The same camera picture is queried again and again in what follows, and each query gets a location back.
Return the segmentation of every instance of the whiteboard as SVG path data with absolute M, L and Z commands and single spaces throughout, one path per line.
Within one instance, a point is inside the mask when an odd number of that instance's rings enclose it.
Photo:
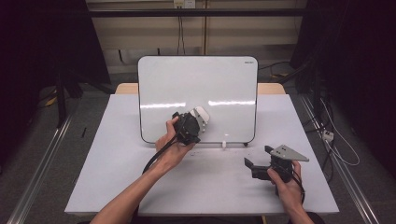
M 258 62 L 249 56 L 146 56 L 139 60 L 142 139 L 154 143 L 175 112 L 202 106 L 210 121 L 201 143 L 254 139 Z

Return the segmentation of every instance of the white table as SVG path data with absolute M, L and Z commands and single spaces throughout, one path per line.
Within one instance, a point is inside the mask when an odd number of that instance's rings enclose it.
M 271 215 L 283 213 L 275 187 L 251 178 L 244 157 L 268 165 L 263 147 L 285 144 L 310 159 L 301 162 L 304 208 L 319 214 L 338 212 L 303 127 L 288 95 L 260 95 L 257 130 L 248 147 L 198 145 L 160 179 L 140 204 L 140 216 Z M 92 148 L 65 212 L 97 213 L 136 180 L 154 155 L 141 139 L 137 96 L 112 95 Z

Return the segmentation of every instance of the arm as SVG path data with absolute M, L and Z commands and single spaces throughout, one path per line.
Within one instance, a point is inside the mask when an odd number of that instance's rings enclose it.
M 173 125 L 177 119 L 178 117 L 166 121 L 167 133 L 155 143 L 157 151 L 175 136 Z M 127 223 L 152 186 L 176 167 L 193 146 L 194 144 L 182 146 L 179 143 L 170 146 L 144 174 L 108 203 L 91 223 Z
M 292 163 L 294 172 L 298 176 L 301 176 L 300 163 L 297 161 L 293 161 Z M 283 209 L 290 217 L 292 223 L 314 223 L 303 208 L 301 202 L 301 189 L 298 184 L 294 180 L 291 180 L 289 183 L 284 183 L 279 174 L 273 169 L 268 169 L 267 172 L 277 186 Z

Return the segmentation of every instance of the person's left hand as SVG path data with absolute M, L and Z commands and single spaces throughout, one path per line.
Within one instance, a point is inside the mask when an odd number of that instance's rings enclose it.
M 155 147 L 159 151 L 166 143 L 168 143 L 175 136 L 176 131 L 174 124 L 177 122 L 178 117 L 166 121 L 166 134 L 155 142 Z M 195 146 L 194 143 L 188 146 L 183 146 L 177 140 L 165 150 L 165 152 L 157 159 L 155 163 L 163 169 L 163 171 L 168 172 L 172 168 L 176 167 L 184 158 L 184 156 Z

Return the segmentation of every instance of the hand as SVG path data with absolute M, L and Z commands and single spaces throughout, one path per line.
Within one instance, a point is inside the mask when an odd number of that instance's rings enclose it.
M 166 134 L 155 142 L 155 147 L 157 151 L 159 151 L 163 146 L 166 145 L 172 138 L 176 135 L 176 131 L 174 128 L 174 124 L 177 122 L 178 117 L 174 119 L 170 119 L 166 121 Z M 159 165 L 164 172 L 168 172 L 172 168 L 176 167 L 181 160 L 183 160 L 184 156 L 189 152 L 195 144 L 189 144 L 188 146 L 182 146 L 177 140 L 173 142 L 173 144 L 165 150 L 165 152 L 157 159 L 155 162 Z
M 293 161 L 292 164 L 294 166 L 294 176 L 297 179 L 301 178 L 300 163 Z M 300 186 L 293 179 L 288 183 L 283 182 L 279 174 L 271 168 L 268 169 L 267 173 L 271 177 L 273 184 L 276 184 L 283 209 L 293 223 L 311 223 L 312 220 L 303 208 Z

